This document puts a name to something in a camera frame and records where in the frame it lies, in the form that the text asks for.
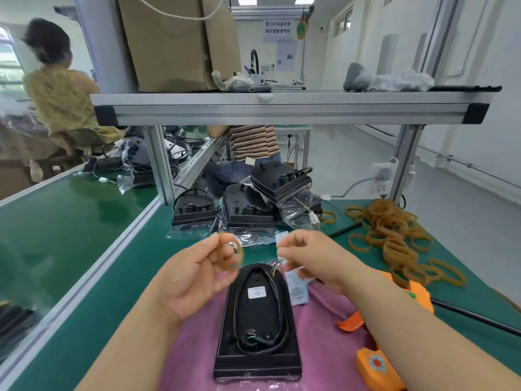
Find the grey plush toy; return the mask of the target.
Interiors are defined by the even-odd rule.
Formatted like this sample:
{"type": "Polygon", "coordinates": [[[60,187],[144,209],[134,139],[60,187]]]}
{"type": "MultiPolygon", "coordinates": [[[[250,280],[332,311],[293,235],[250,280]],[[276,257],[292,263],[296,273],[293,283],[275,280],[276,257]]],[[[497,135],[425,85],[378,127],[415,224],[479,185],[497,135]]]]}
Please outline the grey plush toy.
{"type": "Polygon", "coordinates": [[[367,71],[358,62],[352,62],[348,66],[348,71],[343,83],[343,90],[346,92],[368,91],[374,80],[371,72],[367,71]]]}

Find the aluminium shelf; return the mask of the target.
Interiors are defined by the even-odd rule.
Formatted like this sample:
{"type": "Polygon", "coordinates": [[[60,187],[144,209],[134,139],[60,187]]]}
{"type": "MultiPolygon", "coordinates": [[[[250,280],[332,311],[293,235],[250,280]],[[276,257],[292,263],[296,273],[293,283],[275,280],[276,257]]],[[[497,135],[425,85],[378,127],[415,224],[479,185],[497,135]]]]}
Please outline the aluminium shelf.
{"type": "Polygon", "coordinates": [[[92,94],[99,125],[482,124],[502,86],[427,92],[92,94]]]}

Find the pile of tan rubber bands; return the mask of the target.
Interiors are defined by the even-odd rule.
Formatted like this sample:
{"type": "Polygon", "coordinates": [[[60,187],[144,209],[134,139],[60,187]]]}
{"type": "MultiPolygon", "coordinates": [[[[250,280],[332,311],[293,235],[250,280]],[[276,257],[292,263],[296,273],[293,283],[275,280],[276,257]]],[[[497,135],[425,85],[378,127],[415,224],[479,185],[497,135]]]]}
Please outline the pile of tan rubber bands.
{"type": "Polygon", "coordinates": [[[429,253],[433,238],[417,222],[417,216],[401,209],[387,199],[375,199],[368,206],[348,206],[345,215],[365,229],[365,234],[348,236],[348,245],[355,252],[380,249],[391,279],[400,287],[416,282],[426,287],[443,281],[455,287],[465,287],[467,277],[459,269],[437,258],[420,262],[421,253],[429,253]]]}

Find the person's left hand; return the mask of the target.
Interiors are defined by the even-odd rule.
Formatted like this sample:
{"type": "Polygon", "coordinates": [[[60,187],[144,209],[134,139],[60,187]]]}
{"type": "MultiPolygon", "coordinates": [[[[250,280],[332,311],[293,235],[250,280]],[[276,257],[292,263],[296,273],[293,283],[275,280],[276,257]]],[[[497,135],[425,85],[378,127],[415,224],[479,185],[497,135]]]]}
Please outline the person's left hand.
{"type": "MultiPolygon", "coordinates": [[[[217,265],[218,250],[203,252],[201,241],[173,255],[151,282],[161,308],[176,323],[195,314],[239,274],[240,269],[221,270],[217,265]]],[[[222,246],[221,251],[231,263],[238,259],[230,245],[222,246]]]]}

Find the person's left forearm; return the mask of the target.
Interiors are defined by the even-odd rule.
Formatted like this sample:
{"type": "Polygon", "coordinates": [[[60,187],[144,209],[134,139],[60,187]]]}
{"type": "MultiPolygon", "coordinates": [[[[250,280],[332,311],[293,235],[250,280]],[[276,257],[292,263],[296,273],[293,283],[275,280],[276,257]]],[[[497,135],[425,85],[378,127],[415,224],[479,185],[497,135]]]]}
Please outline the person's left forearm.
{"type": "Polygon", "coordinates": [[[149,286],[74,391],[156,391],[182,318],[179,284],[149,286]]]}

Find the white paper sign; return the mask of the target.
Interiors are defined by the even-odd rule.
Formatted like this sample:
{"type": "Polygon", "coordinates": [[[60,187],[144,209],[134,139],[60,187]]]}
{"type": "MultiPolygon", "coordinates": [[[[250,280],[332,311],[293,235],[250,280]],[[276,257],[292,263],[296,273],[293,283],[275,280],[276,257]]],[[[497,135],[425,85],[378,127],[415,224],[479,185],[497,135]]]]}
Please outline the white paper sign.
{"type": "Polygon", "coordinates": [[[264,20],[262,22],[262,41],[264,43],[287,42],[295,39],[295,21],[264,20]]]}

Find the orange tape dispenser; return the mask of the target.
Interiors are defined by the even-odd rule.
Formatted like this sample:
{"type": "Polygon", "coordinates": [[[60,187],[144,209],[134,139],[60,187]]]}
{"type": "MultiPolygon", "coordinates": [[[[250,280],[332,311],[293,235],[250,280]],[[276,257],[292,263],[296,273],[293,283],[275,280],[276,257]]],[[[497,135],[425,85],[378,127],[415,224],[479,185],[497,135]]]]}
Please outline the orange tape dispenser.
{"type": "Polygon", "coordinates": [[[404,383],[381,349],[359,349],[355,368],[370,391],[406,391],[404,383]]]}

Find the orange plastic tool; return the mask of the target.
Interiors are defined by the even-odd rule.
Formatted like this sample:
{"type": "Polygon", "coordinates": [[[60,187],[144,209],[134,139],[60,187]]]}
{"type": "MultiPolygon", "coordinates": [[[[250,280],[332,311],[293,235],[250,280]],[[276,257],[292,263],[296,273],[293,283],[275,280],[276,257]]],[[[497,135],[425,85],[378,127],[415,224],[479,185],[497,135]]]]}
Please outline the orange plastic tool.
{"type": "MultiPolygon", "coordinates": [[[[431,296],[430,293],[427,291],[427,289],[420,284],[419,282],[414,281],[407,281],[405,283],[399,284],[399,287],[406,291],[406,293],[415,299],[419,304],[421,304],[425,309],[427,309],[430,313],[434,313],[433,304],[431,302],[431,296]]],[[[359,311],[356,311],[354,314],[352,314],[348,319],[344,320],[343,322],[337,321],[336,322],[339,329],[341,329],[344,332],[352,333],[363,326],[365,326],[365,322],[359,313],[359,311]]]]}

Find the black card reader device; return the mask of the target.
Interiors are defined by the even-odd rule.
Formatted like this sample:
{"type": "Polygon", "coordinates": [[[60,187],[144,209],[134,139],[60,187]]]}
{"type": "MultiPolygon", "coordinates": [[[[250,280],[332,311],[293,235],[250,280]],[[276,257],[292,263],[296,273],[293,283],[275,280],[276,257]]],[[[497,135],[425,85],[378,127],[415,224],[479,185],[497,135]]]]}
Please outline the black card reader device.
{"type": "Polygon", "coordinates": [[[302,377],[288,285],[275,264],[250,264],[228,288],[212,376],[215,381],[302,377]]]}

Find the person's right forearm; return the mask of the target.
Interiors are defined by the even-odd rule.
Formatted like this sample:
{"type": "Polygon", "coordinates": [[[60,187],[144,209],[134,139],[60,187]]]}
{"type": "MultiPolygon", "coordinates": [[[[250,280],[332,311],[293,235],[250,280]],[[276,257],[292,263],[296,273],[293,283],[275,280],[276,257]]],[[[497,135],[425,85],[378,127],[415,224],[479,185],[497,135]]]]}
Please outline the person's right forearm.
{"type": "Polygon", "coordinates": [[[369,269],[367,290],[350,301],[408,391],[521,391],[521,376],[369,269]]]}

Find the black rod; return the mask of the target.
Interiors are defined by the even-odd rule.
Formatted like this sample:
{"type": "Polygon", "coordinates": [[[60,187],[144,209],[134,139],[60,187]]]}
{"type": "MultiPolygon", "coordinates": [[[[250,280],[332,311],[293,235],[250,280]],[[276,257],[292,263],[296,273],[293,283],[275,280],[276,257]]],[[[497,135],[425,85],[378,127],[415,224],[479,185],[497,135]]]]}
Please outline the black rod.
{"type": "Polygon", "coordinates": [[[353,225],[350,225],[350,226],[348,226],[346,228],[343,228],[341,230],[338,230],[336,232],[333,232],[333,233],[329,234],[328,237],[334,239],[334,238],[337,238],[339,236],[348,234],[348,233],[350,233],[350,232],[352,232],[354,230],[357,230],[357,229],[359,229],[361,227],[362,227],[362,223],[361,222],[354,223],[353,225]]]}

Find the white power strip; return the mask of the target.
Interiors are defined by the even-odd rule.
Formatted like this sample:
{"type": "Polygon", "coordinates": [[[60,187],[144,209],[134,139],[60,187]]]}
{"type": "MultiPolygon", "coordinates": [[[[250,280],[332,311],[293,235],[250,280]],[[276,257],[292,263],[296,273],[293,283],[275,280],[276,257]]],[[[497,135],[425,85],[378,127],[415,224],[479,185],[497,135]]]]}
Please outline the white power strip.
{"type": "Polygon", "coordinates": [[[396,157],[391,157],[388,162],[371,164],[370,177],[374,179],[370,183],[370,194],[375,198],[389,196],[399,163],[396,157]]]}

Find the white paper tag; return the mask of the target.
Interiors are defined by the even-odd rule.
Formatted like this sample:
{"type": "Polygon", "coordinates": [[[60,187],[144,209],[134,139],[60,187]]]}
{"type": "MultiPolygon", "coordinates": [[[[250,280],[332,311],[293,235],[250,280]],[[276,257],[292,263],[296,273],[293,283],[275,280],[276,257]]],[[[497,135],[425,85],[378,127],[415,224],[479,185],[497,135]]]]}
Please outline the white paper tag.
{"type": "Polygon", "coordinates": [[[312,278],[301,278],[297,270],[284,272],[285,280],[288,285],[291,306],[304,305],[309,302],[308,284],[312,278]]]}

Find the black device in plastic bag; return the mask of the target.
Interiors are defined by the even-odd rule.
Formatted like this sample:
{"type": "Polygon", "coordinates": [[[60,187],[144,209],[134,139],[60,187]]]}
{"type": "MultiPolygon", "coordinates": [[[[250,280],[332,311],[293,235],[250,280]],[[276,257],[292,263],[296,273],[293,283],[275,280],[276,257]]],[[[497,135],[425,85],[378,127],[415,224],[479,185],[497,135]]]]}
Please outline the black device in plastic bag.
{"type": "Polygon", "coordinates": [[[283,204],[312,186],[312,167],[294,169],[286,164],[268,161],[254,166],[251,182],[255,189],[275,204],[283,204]]]}
{"type": "Polygon", "coordinates": [[[191,226],[213,223],[217,206],[213,196],[206,190],[190,188],[174,199],[172,228],[187,229],[191,226]]]}
{"type": "Polygon", "coordinates": [[[221,198],[221,222],[226,231],[270,231],[283,224],[280,211],[247,184],[228,186],[221,198]]]}

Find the aluminium frame post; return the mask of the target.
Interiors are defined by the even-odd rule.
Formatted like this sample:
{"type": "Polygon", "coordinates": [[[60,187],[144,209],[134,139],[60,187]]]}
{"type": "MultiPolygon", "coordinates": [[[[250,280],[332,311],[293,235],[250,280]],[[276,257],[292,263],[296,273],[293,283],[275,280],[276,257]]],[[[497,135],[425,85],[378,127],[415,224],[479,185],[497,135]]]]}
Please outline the aluminium frame post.
{"type": "Polygon", "coordinates": [[[172,205],[174,185],[163,128],[160,125],[143,126],[142,131],[160,201],[163,205],[172,205]]]}
{"type": "Polygon", "coordinates": [[[399,203],[405,190],[408,174],[424,129],[424,124],[403,124],[401,126],[393,154],[398,165],[388,195],[388,198],[396,204],[399,203]]]}

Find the pink cloth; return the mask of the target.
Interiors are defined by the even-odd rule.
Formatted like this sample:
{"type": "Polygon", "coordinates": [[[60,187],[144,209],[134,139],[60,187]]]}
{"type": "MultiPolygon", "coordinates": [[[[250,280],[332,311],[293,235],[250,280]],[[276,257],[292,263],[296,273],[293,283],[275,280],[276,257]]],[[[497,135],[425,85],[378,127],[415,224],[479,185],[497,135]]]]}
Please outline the pink cloth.
{"type": "Polygon", "coordinates": [[[308,284],[308,292],[309,301],[293,307],[303,368],[299,381],[214,381],[224,290],[181,326],[158,391],[367,391],[355,369],[355,356],[361,348],[374,348],[374,341],[363,328],[346,333],[336,323],[350,317],[355,307],[318,281],[308,284]]]}

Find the tan rubber band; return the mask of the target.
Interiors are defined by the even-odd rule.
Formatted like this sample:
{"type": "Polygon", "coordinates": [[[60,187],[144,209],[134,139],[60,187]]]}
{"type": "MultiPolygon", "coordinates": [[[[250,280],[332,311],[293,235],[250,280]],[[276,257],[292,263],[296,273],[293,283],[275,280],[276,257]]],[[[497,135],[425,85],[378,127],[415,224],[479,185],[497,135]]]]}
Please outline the tan rubber band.
{"type": "Polygon", "coordinates": [[[221,249],[218,249],[218,251],[217,251],[217,253],[219,255],[219,260],[217,263],[218,267],[225,272],[229,272],[234,269],[240,269],[240,267],[242,266],[242,264],[244,262],[244,248],[243,248],[242,242],[235,236],[233,241],[227,243],[226,245],[230,245],[233,247],[234,255],[237,256],[238,259],[235,262],[231,263],[231,262],[229,262],[228,259],[226,259],[222,255],[221,249]]]}

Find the heap of bagged black devices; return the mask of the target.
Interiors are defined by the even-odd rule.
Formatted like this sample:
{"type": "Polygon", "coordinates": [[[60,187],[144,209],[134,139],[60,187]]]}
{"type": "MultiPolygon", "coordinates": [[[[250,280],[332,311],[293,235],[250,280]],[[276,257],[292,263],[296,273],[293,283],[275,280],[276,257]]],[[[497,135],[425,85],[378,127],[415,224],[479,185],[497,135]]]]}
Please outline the heap of bagged black devices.
{"type": "MultiPolygon", "coordinates": [[[[208,137],[188,137],[185,128],[178,125],[164,126],[163,137],[173,179],[209,142],[208,137]]],[[[118,185],[122,194],[131,188],[155,185],[141,127],[129,127],[125,139],[118,141],[109,155],[102,151],[101,156],[90,158],[81,173],[118,185]]]]}

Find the person's right hand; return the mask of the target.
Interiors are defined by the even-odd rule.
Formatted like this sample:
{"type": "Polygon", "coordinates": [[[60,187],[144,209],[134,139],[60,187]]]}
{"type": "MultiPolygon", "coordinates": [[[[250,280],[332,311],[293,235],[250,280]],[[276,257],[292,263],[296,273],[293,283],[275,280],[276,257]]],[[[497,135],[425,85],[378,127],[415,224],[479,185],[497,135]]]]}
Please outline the person's right hand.
{"type": "Polygon", "coordinates": [[[370,269],[322,232],[311,231],[312,237],[304,248],[281,250],[277,243],[277,255],[286,260],[284,269],[296,269],[301,278],[319,279],[331,293],[349,299],[367,290],[370,269]]]}

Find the white work gloves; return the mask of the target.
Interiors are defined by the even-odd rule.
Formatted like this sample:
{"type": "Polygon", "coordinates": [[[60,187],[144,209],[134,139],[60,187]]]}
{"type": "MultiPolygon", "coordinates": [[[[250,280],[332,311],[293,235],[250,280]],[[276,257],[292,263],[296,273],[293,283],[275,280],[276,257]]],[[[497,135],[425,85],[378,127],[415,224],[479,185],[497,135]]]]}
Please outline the white work gloves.
{"type": "Polygon", "coordinates": [[[254,85],[253,80],[244,74],[237,72],[230,79],[223,81],[219,71],[212,72],[212,79],[218,90],[222,92],[238,93],[242,90],[249,91],[254,85]]]}

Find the brown cardboard box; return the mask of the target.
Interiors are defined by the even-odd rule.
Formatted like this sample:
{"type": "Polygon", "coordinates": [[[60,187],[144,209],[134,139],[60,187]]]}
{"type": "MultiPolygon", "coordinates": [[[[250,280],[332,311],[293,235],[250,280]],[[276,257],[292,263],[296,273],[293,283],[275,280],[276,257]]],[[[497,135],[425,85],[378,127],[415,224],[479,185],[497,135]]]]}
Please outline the brown cardboard box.
{"type": "Polygon", "coordinates": [[[139,90],[216,91],[241,72],[235,19],[222,0],[117,0],[139,90]]]}

